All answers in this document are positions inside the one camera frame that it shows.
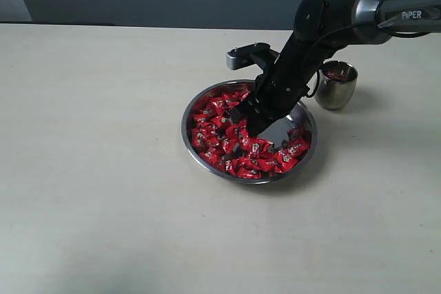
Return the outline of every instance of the bowl rim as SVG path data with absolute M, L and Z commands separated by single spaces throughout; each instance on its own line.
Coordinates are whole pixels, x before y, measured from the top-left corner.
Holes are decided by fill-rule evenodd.
M 204 160 L 201 159 L 201 157 L 196 153 L 196 151 L 194 150 L 192 143 L 188 137 L 187 134 L 187 123 L 188 123 L 188 116 L 190 115 L 190 112 L 192 111 L 192 108 L 194 106 L 194 104 L 196 103 L 197 100 L 199 100 L 202 96 L 206 95 L 208 92 L 212 91 L 213 89 L 223 86 L 223 85 L 229 85 L 229 84 L 241 84 L 241 83 L 254 83 L 253 80 L 251 79 L 236 79 L 236 80 L 231 80 L 231 81 L 225 81 L 225 82 L 220 82 L 217 83 L 215 85 L 212 85 L 210 87 L 207 87 L 205 90 L 203 90 L 202 92 L 198 93 L 188 104 L 187 108 L 184 111 L 183 117 L 182 117 L 182 121 L 181 121 L 181 133 L 182 133 L 182 137 L 184 140 L 184 144 L 188 150 L 188 152 L 190 153 L 190 155 L 193 157 L 193 159 L 199 164 L 201 165 L 203 168 L 205 168 L 206 170 L 212 172 L 213 174 L 222 177 L 224 179 L 227 180 L 233 180 L 234 182 L 239 182 L 241 184 L 247 184 L 247 185 L 258 185 L 258 184 L 266 184 L 268 182 L 275 182 L 277 180 L 286 178 L 287 176 L 292 175 L 294 172 L 300 170 L 301 168 L 303 168 L 308 162 L 309 160 L 311 160 L 312 155 L 314 154 L 314 150 L 316 149 L 316 145 L 317 145 L 317 124 L 316 124 L 316 120 L 314 119 L 314 117 L 312 116 L 312 113 L 307 109 L 306 105 L 304 103 L 302 103 L 301 101 L 297 102 L 297 105 L 300 106 L 302 108 L 302 110 L 306 113 L 309 122 L 311 123 L 311 145 L 309 147 L 308 152 L 305 154 L 305 156 L 303 157 L 303 159 L 294 166 L 293 169 L 280 174 L 278 176 L 274 176 L 274 177 L 268 177 L 268 178 L 261 178 L 261 179 L 246 179 L 246 178 L 239 178 L 230 174 L 226 174 L 224 172 L 221 172 L 217 169 L 215 169 L 214 167 L 212 167 L 211 165 L 208 165 Z

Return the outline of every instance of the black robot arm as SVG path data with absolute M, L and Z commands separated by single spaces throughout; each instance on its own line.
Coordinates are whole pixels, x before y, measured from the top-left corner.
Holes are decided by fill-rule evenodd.
M 278 56 L 264 43 L 227 53 L 230 69 L 258 64 L 263 70 L 254 91 L 232 110 L 232 120 L 246 118 L 249 134 L 258 135 L 307 95 L 309 80 L 338 50 L 409 36 L 399 32 L 441 32 L 440 11 L 441 0 L 303 0 Z

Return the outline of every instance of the metal cup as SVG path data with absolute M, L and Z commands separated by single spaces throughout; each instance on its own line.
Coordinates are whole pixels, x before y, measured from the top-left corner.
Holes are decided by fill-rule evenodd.
M 358 73 L 350 64 L 329 61 L 319 69 L 318 89 L 314 98 L 325 109 L 339 109 L 351 100 Z

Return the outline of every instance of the metal bowl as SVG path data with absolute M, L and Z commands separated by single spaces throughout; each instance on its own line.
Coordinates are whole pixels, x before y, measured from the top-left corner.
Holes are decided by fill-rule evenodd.
M 282 142 L 287 139 L 287 132 L 290 129 L 302 125 L 305 127 L 306 130 L 310 131 L 311 132 L 310 148 L 308 149 L 307 153 L 303 156 L 303 158 L 300 160 L 300 162 L 293 169 L 274 177 L 267 177 L 260 179 L 245 179 L 245 178 L 239 178 L 233 176 L 231 174 L 223 173 L 213 168 L 211 165 L 207 164 L 194 150 L 191 143 L 191 139 L 192 139 L 191 128 L 194 127 L 192 114 L 198 108 L 198 101 L 201 100 L 202 98 L 219 95 L 222 92 L 232 93 L 245 89 L 252 90 L 253 88 L 254 88 L 254 81 L 248 79 L 227 81 L 208 87 L 206 90 L 203 90 L 200 94 L 195 96 L 194 99 L 187 106 L 187 109 L 184 112 L 182 125 L 181 125 L 182 137 L 185 146 L 187 147 L 188 152 L 192 155 L 192 157 L 194 158 L 194 160 L 196 160 L 197 163 L 199 163 L 202 167 L 206 168 L 206 170 L 212 172 L 213 174 L 216 174 L 217 176 L 220 176 L 228 180 L 233 180 L 235 182 L 239 182 L 242 184 L 250 184 L 250 185 L 274 182 L 276 180 L 280 180 L 281 178 L 285 178 L 287 176 L 292 175 L 293 173 L 295 173 L 296 171 L 298 171 L 300 168 L 302 168 L 304 165 L 308 163 L 317 145 L 316 122 L 312 114 L 307 110 L 306 106 L 299 101 L 297 106 L 295 106 L 295 108 L 291 110 L 291 113 L 288 116 L 276 121 L 268 129 L 266 129 L 264 132 L 258 135 L 259 138 L 270 140 L 275 144 L 276 147 L 279 147 L 282 145 Z

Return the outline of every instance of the table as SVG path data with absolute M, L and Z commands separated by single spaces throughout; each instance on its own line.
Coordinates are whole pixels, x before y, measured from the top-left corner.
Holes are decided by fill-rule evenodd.
M 353 46 L 319 143 L 250 187 L 197 165 L 190 100 L 287 31 L 0 25 L 0 293 L 439 293 L 441 37 Z

